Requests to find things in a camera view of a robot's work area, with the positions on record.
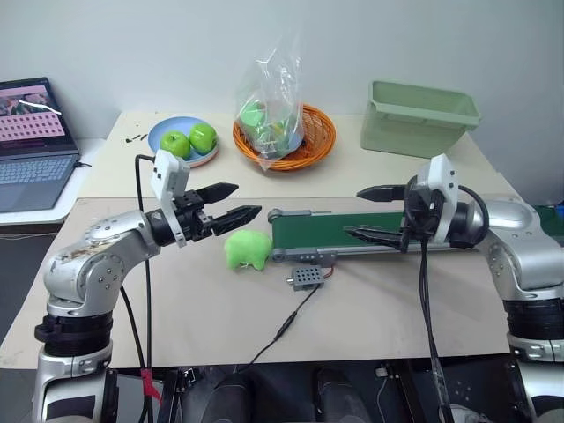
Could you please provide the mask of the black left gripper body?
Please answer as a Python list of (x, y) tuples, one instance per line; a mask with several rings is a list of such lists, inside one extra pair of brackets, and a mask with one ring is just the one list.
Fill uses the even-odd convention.
[(187, 241), (201, 241), (214, 235), (213, 218), (204, 212), (204, 206), (213, 202), (211, 189), (191, 189), (174, 198), (174, 213)]

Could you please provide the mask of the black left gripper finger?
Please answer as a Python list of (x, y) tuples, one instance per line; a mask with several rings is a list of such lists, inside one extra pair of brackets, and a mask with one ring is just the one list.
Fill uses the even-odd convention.
[(196, 191), (199, 204), (214, 204), (228, 198), (239, 188), (238, 184), (217, 182)]
[(247, 225), (262, 210), (260, 205), (242, 205), (236, 207), (226, 214), (214, 218), (211, 230), (216, 236), (229, 233), (241, 226)]

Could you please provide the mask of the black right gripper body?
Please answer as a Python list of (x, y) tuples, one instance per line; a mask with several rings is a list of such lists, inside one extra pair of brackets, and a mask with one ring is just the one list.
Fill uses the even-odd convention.
[(428, 244), (435, 236), (442, 216), (443, 194), (438, 189), (418, 185), (417, 181), (413, 176), (404, 189), (401, 252), (406, 252), (413, 241)]

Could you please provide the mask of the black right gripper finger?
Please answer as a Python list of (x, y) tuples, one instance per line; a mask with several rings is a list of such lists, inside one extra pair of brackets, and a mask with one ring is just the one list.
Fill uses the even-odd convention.
[(360, 190), (356, 197), (376, 203), (403, 201), (405, 188), (404, 184), (378, 185)]
[(399, 232), (385, 231), (375, 226), (345, 226), (343, 230), (362, 241), (393, 248), (401, 253), (408, 250), (408, 237)]

